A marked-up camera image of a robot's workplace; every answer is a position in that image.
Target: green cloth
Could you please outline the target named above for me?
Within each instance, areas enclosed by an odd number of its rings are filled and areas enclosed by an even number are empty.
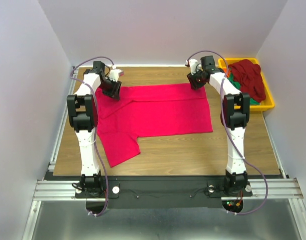
[[[229,77],[227,78],[231,84],[237,88],[238,90],[241,89],[241,84],[237,81],[234,81],[234,75],[232,73],[230,73]],[[256,102],[254,99],[250,99],[250,105],[259,105],[259,102]]]

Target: wooden table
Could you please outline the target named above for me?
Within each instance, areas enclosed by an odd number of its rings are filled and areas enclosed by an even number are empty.
[[[186,67],[125,67],[120,79],[123,86],[163,85],[188,83]],[[83,78],[85,68],[78,78]],[[227,164],[227,137],[220,121],[220,97],[214,88],[205,86],[210,105],[211,133],[185,134],[159,137],[141,137],[141,154],[120,165],[110,167],[97,138],[99,152],[110,176],[169,176],[169,175],[224,175]],[[280,174],[267,134],[263,115],[251,113],[245,133],[245,157],[266,175]],[[66,120],[54,176],[79,176],[81,160],[74,130]],[[250,175],[258,172],[247,166]]]

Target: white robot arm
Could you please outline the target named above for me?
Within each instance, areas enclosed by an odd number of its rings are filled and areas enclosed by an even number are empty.
[[[123,74],[123,71],[120,69],[112,69],[109,73],[108,78],[117,83],[118,78]],[[94,92],[101,85],[100,75],[96,73],[87,73],[84,75],[84,83],[90,85]],[[74,93],[76,96],[85,96],[91,95],[91,90],[85,84],[81,84],[79,89]],[[88,130],[75,131],[75,134],[78,138],[81,160],[82,160],[82,171],[81,175],[93,176],[94,174],[99,173],[99,165],[97,163],[97,156],[94,147],[95,141],[95,127],[89,132]]]
[[[222,69],[216,68],[214,58],[206,56],[201,58],[200,63],[195,59],[190,59],[188,67],[190,73],[187,75],[192,89],[198,89],[209,83],[220,94],[221,83],[224,78]],[[223,84],[223,106],[225,122],[228,127],[228,134],[232,138],[234,144],[244,155],[244,134],[246,124],[249,120],[249,95],[241,93],[236,89],[228,79]],[[241,109],[234,110],[234,105],[241,105]],[[229,137],[228,144],[228,162],[226,166],[226,185],[228,191],[239,191],[247,184],[247,172],[243,159],[240,157]]]
[[[82,192],[94,194],[102,190],[100,167],[94,145],[98,116],[92,92],[101,88],[104,95],[119,100],[121,82],[118,78],[123,75],[123,71],[116,69],[115,66],[112,68],[109,74],[105,75],[105,64],[95,61],[93,68],[87,69],[84,73],[84,84],[73,95],[67,96],[69,123],[75,130],[81,154],[81,180],[77,189]]]

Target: metal floor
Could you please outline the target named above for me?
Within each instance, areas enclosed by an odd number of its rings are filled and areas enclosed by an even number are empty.
[[[262,199],[245,200],[245,210]],[[109,209],[96,219],[83,201],[46,201],[34,240],[300,240],[288,199],[269,199],[246,216],[215,208]]]

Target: yellow bin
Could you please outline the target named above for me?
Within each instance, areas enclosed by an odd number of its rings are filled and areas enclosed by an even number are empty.
[[[259,64],[258,60],[256,58],[226,58],[226,62],[227,64],[233,64],[236,62],[239,62],[240,60],[243,59],[248,59],[249,61],[251,61],[254,64]],[[218,66],[222,69],[224,69],[226,71],[226,66],[224,61],[220,58],[218,59]],[[251,105],[251,112],[263,112],[266,111],[268,109],[272,109],[275,106],[271,91],[268,88],[268,84],[266,82],[265,76],[263,74],[263,72],[261,72],[262,78],[263,78],[263,84],[265,87],[265,94],[266,94],[266,99],[261,101],[260,105]]]

